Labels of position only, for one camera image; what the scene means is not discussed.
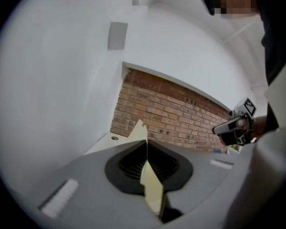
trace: small white object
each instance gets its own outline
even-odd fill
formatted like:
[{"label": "small white object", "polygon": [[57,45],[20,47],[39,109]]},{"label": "small white object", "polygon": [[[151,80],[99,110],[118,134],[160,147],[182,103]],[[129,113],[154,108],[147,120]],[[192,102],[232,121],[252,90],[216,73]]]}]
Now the small white object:
[{"label": "small white object", "polygon": [[240,152],[238,152],[237,150],[235,150],[234,148],[232,148],[232,147],[230,147],[230,148],[228,148],[228,150],[227,150],[227,154],[229,154],[229,155],[239,155],[240,154]]},{"label": "small white object", "polygon": [[212,159],[210,164],[213,166],[218,166],[218,167],[223,168],[223,169],[232,169],[232,167],[233,167],[232,164],[221,162],[221,161],[215,160],[215,159]]},{"label": "small white object", "polygon": [[78,186],[79,184],[77,181],[73,179],[68,180],[50,201],[41,208],[41,211],[52,219],[57,218]]}]

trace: white ceiling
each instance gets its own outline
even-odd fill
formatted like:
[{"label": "white ceiling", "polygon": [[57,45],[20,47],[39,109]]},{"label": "white ceiling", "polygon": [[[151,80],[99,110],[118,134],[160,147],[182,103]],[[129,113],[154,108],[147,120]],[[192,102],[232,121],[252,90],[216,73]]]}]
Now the white ceiling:
[{"label": "white ceiling", "polygon": [[259,16],[225,20],[220,15],[209,15],[201,0],[156,0],[178,9],[194,18],[199,24],[219,38],[243,66],[251,88],[267,86],[265,77],[265,53],[261,45],[264,35],[263,23]]}]

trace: brick wall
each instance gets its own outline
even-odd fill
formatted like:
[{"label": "brick wall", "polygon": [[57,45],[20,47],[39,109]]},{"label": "brick wall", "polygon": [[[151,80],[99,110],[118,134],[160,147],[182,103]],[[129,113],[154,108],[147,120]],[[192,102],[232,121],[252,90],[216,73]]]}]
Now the brick wall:
[{"label": "brick wall", "polygon": [[212,128],[227,117],[224,108],[185,87],[131,70],[121,88],[111,132],[128,136],[141,119],[149,139],[211,152],[224,148]]}]

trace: white wall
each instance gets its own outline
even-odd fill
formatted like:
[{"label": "white wall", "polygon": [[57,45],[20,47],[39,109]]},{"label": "white wall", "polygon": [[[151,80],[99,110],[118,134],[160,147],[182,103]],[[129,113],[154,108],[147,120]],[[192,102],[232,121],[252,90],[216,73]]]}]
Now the white wall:
[{"label": "white wall", "polygon": [[107,51],[111,21],[131,37],[147,8],[132,0],[24,0],[0,38],[0,171],[26,194],[110,128],[123,51]]},{"label": "white wall", "polygon": [[196,21],[155,4],[149,7],[145,29],[142,40],[127,48],[126,62],[175,79],[229,109],[244,97],[255,103],[239,62]]},{"label": "white wall", "polygon": [[254,117],[267,115],[268,100],[265,97],[267,86],[259,87],[253,90],[256,99],[256,113]]}]

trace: black object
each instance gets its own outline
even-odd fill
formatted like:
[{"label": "black object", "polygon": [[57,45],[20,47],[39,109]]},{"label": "black object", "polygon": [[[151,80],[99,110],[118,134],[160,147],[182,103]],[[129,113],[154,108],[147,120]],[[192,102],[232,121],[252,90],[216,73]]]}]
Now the black object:
[{"label": "black object", "polygon": [[148,159],[163,185],[163,193],[181,189],[193,173],[192,164],[183,156],[148,140],[111,157],[105,165],[108,180],[121,192],[144,195],[140,184],[142,168]]},{"label": "black object", "polygon": [[218,0],[201,0],[209,12],[209,14],[214,15],[215,14],[215,8],[219,8],[219,2]]}]

